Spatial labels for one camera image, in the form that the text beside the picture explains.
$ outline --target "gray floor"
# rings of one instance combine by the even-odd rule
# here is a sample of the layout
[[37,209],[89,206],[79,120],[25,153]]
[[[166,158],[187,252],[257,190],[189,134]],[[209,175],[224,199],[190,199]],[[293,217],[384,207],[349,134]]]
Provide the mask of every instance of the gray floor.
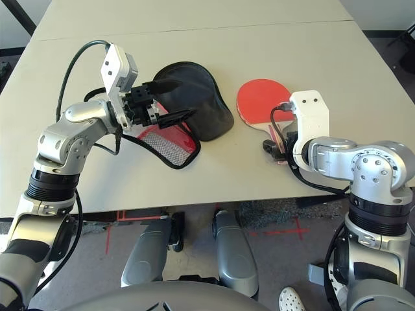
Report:
[[[390,39],[371,39],[385,62],[398,80],[415,100],[414,75],[400,68],[399,58],[406,51],[401,43],[386,47]],[[186,211],[187,230],[185,248],[181,253],[168,253],[164,279],[176,279],[180,275],[199,274],[202,277],[217,277],[215,241],[211,234],[211,217],[215,206],[198,205],[181,207]],[[415,224],[414,215],[411,222]],[[340,219],[300,219],[302,233],[270,234],[269,231],[296,229],[291,220],[283,225],[270,225],[259,231],[246,231],[259,270],[259,301],[271,310],[278,310],[280,290],[291,285],[301,295],[308,311],[328,311],[324,291],[320,286],[307,281],[307,264],[320,262]],[[144,225],[113,226],[110,230],[108,253],[106,241],[108,231],[84,235],[71,260],[56,278],[31,302],[31,308],[54,310],[83,301],[95,295],[105,294],[120,286],[121,273],[136,238],[145,229]],[[415,293],[415,248],[410,249],[409,280],[407,288]]]

